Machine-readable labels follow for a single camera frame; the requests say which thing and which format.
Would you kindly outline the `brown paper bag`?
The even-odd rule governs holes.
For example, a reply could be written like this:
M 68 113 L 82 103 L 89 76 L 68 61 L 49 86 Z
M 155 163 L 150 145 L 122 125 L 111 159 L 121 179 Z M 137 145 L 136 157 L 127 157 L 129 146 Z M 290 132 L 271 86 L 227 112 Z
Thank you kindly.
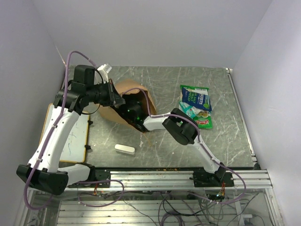
M 148 89 L 130 79 L 118 82 L 114 86 L 126 103 L 119 107 L 100 106 L 98 111 L 101 117 L 118 124 L 128 125 L 143 133 L 148 132 L 143 122 L 150 114 L 157 114 L 155 103 Z

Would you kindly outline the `teal snack packet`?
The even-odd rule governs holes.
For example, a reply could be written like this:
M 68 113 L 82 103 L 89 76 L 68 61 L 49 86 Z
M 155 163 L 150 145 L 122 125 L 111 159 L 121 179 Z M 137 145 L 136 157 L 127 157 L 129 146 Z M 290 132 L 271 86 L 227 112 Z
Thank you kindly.
M 188 115 L 190 118 L 194 118 L 197 114 L 193 108 L 193 106 L 190 106 L 189 104 L 185 102 L 179 102 L 180 109 Z

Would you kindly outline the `blue Burts chips bag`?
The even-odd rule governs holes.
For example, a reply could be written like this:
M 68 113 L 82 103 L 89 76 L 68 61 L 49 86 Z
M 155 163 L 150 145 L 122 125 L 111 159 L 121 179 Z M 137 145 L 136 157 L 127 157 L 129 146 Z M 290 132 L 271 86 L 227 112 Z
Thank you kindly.
M 181 85 L 182 102 L 204 111 L 211 111 L 209 88 Z

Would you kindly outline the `green Cheetos chips bag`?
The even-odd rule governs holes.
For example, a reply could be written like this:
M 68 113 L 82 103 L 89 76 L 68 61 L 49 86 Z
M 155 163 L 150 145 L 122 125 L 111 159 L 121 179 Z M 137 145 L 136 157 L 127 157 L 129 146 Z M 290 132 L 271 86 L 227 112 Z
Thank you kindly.
M 198 125 L 200 129 L 211 129 L 213 127 L 212 119 L 211 119 L 211 111 L 204 111 L 193 107 L 196 116 L 193 118 L 193 121 Z

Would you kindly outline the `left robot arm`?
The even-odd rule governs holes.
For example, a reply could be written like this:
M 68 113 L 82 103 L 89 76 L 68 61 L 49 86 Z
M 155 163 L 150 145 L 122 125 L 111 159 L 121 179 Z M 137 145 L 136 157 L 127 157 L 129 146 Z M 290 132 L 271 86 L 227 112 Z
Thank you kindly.
M 95 183 L 95 166 L 77 163 L 60 168 L 59 162 L 71 129 L 89 103 L 101 106 L 125 103 L 115 89 L 112 79 L 94 83 L 96 72 L 92 66 L 76 66 L 71 87 L 57 93 L 52 121 L 38 149 L 26 165 L 20 164 L 16 170 L 16 174 L 28 187 L 52 195 L 61 195 L 69 185 L 82 183 L 85 187 L 91 187 Z

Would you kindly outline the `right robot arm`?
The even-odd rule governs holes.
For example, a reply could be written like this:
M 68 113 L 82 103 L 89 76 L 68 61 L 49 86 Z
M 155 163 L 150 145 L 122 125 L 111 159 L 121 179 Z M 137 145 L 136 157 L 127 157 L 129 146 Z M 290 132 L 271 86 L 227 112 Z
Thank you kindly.
M 194 150 L 207 174 L 208 183 L 218 186 L 224 181 L 224 164 L 210 151 L 201 137 L 197 124 L 184 112 L 174 108 L 171 112 L 160 115 L 146 113 L 137 101 L 127 101 L 113 108 L 128 124 L 141 132 L 166 130 L 176 142 Z

